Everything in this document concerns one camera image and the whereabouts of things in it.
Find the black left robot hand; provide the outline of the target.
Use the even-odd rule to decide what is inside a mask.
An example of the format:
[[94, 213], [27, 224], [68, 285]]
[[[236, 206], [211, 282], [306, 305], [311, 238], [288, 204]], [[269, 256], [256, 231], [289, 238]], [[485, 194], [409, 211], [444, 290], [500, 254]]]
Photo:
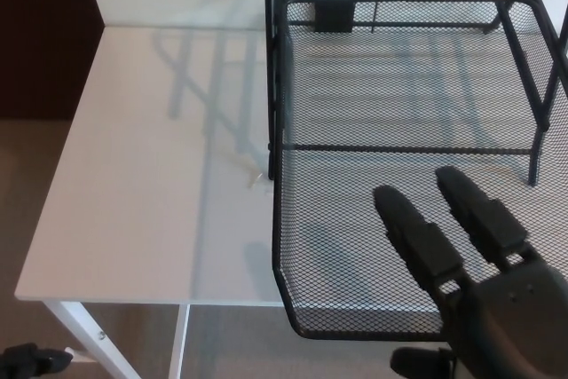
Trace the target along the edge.
[[37, 378], [65, 370], [73, 356], [61, 350], [40, 349], [34, 343], [6, 348], [1, 353], [1, 377], [6, 379]]

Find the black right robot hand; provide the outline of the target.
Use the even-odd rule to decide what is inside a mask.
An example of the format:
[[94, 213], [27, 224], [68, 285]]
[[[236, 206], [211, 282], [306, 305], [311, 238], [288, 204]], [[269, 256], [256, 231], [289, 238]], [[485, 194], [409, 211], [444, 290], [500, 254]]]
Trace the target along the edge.
[[373, 191], [392, 247], [438, 308], [446, 348], [400, 347], [405, 378], [564, 378], [567, 281], [528, 241], [507, 207], [453, 166], [436, 170], [452, 216], [498, 272], [475, 282], [440, 228], [392, 186]]

